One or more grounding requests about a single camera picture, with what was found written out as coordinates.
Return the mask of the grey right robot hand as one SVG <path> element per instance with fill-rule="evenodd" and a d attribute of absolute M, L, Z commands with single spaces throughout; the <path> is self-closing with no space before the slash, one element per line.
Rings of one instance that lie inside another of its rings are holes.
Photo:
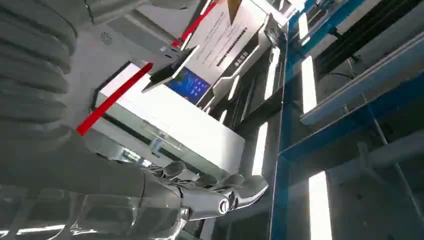
<path fill-rule="evenodd" d="M 168 180 L 102 158 L 73 134 L 0 138 L 3 240 L 174 240 L 188 222 L 248 207 L 267 188 L 259 175 Z"/>

